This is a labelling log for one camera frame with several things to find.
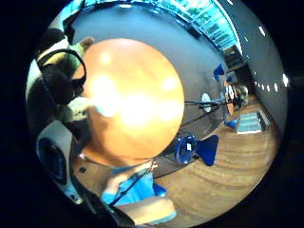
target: fisheye lens view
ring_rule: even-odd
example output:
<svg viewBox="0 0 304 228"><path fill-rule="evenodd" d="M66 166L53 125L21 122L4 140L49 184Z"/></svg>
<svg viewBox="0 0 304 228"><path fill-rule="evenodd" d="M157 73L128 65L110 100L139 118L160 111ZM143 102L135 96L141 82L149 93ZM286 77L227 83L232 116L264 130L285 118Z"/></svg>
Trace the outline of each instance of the fisheye lens view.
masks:
<svg viewBox="0 0 304 228"><path fill-rule="evenodd" d="M61 195L117 227L203 227L265 178L290 76L240 0L74 0L25 89L32 153Z"/></svg>

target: headphones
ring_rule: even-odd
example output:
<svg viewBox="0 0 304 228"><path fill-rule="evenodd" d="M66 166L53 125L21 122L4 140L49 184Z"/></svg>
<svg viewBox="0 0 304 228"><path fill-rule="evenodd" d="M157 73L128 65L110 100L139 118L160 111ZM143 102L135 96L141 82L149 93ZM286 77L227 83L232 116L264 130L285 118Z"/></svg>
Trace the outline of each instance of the headphones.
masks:
<svg viewBox="0 0 304 228"><path fill-rule="evenodd" d="M84 68L84 76L80 79L69 79L65 73L54 64L45 63L55 54L68 53L75 56ZM42 81L49 95L52 97L57 105L67 105L74 100L83 91L83 85L86 81L86 65L83 59L77 54L75 50L62 48L53 50L46 54L37 62L38 67L42 73Z"/></svg>
<svg viewBox="0 0 304 228"><path fill-rule="evenodd" d="M55 54L65 52L75 56L83 65L84 76L69 79L54 64L44 64ZM98 219L112 218L118 227L135 227L134 221L124 212L107 205L87 190L75 177L72 160L90 138L87 120L62 123L56 118L60 107L79 96L86 81L86 65L76 51L58 49L41 58L37 65L40 74L28 88L27 113L29 128L35 139L35 151L52 181L73 203Z"/></svg>

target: ceiling light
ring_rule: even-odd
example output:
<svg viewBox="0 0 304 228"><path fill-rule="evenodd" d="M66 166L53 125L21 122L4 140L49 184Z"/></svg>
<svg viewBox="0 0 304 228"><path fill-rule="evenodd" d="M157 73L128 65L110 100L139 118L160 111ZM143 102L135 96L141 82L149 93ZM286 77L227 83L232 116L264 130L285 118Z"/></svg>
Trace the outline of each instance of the ceiling light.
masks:
<svg viewBox="0 0 304 228"><path fill-rule="evenodd" d="M259 28L260 33L262 33L263 36L266 36L266 33L265 33L263 27L258 27L258 28Z"/></svg>
<svg viewBox="0 0 304 228"><path fill-rule="evenodd" d="M277 84L275 84L275 92L277 92Z"/></svg>
<svg viewBox="0 0 304 228"><path fill-rule="evenodd" d="M131 5L129 5L129 4L120 4L120 7L121 8L131 8L132 6Z"/></svg>
<svg viewBox="0 0 304 228"><path fill-rule="evenodd" d="M227 0L227 2L229 2L229 4L230 4L231 6L234 5L234 3L233 3L231 0Z"/></svg>
<svg viewBox="0 0 304 228"><path fill-rule="evenodd" d="M286 74L283 74L283 83L284 83L285 87L287 87L287 85L289 83L289 80L288 80Z"/></svg>

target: person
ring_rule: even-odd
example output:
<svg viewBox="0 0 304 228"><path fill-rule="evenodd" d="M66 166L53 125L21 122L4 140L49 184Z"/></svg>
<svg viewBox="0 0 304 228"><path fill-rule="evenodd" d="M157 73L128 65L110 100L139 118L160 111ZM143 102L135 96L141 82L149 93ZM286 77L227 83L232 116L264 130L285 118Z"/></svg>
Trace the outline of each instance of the person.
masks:
<svg viewBox="0 0 304 228"><path fill-rule="evenodd" d="M107 204L114 202L114 206L129 215L136 225L173 219L177 214L173 202L167 197L157 197L153 189L152 171L157 167L151 160L135 166L112 167L102 200Z"/></svg>

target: wooden floor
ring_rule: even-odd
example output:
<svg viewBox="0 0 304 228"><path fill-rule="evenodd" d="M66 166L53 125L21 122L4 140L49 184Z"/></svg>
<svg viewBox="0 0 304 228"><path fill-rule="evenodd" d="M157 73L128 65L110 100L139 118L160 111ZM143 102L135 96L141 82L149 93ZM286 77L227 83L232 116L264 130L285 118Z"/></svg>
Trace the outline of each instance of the wooden floor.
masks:
<svg viewBox="0 0 304 228"><path fill-rule="evenodd" d="M259 109L267 114L260 102L251 97L249 105L241 113ZM256 134L238 135L223 124L212 134L219 136L213 166L208 167L198 159L177 172L156 179L156 183L167 189L168 197L174 201L178 212L176 218L158 227L192 227L233 208L261 181L279 145L273 122L266 131ZM93 162L75 162L76 177L98 196L105 187L109 171L108 167Z"/></svg>

